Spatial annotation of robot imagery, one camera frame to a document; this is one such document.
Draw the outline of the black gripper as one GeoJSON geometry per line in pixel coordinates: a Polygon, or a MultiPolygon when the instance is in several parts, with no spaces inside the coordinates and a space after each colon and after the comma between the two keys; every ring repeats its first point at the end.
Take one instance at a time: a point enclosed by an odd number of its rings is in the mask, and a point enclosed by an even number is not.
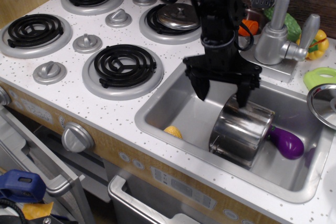
{"type": "Polygon", "coordinates": [[[201,35],[204,54],[185,57],[186,75],[199,99],[204,101],[210,81],[220,81],[238,86],[238,106],[246,106],[251,90],[260,87],[261,67],[245,60],[235,45],[236,35],[227,37],[201,35]]]}

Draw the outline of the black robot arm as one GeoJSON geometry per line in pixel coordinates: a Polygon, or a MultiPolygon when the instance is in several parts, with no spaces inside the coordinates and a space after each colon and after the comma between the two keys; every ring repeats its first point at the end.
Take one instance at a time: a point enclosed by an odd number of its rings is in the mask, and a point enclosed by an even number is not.
{"type": "MultiPolygon", "coordinates": [[[[173,4],[177,0],[161,0],[173,4]]],[[[245,28],[246,4],[242,0],[191,0],[201,23],[201,43],[205,53],[185,57],[185,74],[191,81],[195,93],[205,100],[211,80],[235,84],[239,107],[245,107],[251,90],[259,88],[262,68],[244,59],[240,52],[249,50],[249,45],[239,45],[238,30],[245,28]]]]}

